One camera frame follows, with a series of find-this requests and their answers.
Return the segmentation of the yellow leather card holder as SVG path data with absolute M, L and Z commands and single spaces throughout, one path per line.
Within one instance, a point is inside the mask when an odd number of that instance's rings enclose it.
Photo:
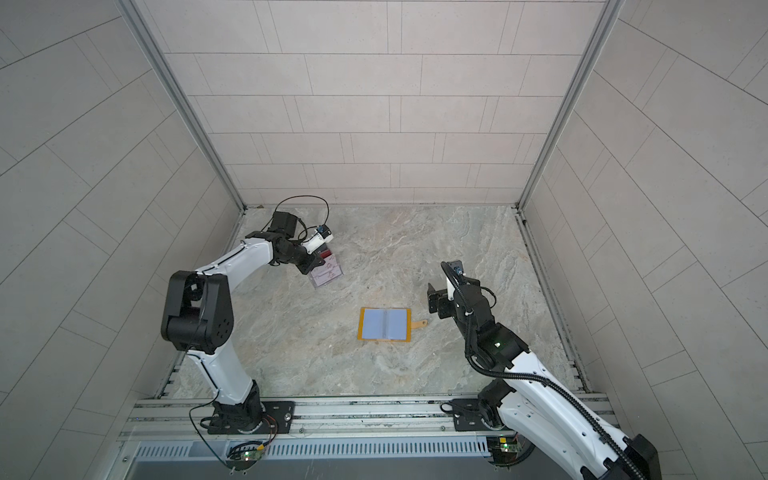
M 360 311 L 357 339 L 361 341 L 410 342 L 412 332 L 428 325 L 413 320 L 408 308 L 367 308 Z

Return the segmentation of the white pink VIP card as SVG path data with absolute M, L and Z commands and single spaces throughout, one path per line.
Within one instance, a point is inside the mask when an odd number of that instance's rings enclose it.
M 309 277 L 316 288 L 320 288 L 343 275 L 342 269 L 331 263 L 314 268 Z

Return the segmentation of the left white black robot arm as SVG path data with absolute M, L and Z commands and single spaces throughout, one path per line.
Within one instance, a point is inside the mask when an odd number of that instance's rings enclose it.
M 296 232 L 300 218 L 277 211 L 267 227 L 254 231 L 231 251 L 192 271 L 169 279 L 161 336 L 192 358 L 213 390 L 208 432 L 252 433 L 274 427 L 262 406 L 258 384 L 244 370 L 231 340 L 235 315 L 232 291 L 264 266 L 294 265 L 303 275 L 325 264 L 320 251 L 332 240 L 322 223 Z

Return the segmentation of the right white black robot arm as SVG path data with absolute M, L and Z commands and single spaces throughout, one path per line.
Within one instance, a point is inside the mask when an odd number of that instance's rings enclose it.
M 495 320 L 486 287 L 454 272 L 446 284 L 427 288 L 428 309 L 453 319 L 470 367 L 491 378 L 478 396 L 488 426 L 522 435 L 573 479 L 661 478 L 656 447 L 642 435 L 628 437 L 558 381 L 527 343 Z

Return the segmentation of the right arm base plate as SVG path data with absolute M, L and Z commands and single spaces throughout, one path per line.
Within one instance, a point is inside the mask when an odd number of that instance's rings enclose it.
M 529 431 L 534 425 L 532 413 L 515 410 L 502 400 L 477 397 L 453 398 L 440 404 L 442 413 L 452 418 L 457 432 L 484 432 L 509 434 L 520 427 Z

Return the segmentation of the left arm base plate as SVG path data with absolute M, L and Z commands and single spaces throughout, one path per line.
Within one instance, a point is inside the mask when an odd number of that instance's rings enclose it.
M 267 401 L 256 404 L 213 403 L 213 413 L 199 424 L 212 435 L 287 434 L 296 404 L 292 401 Z

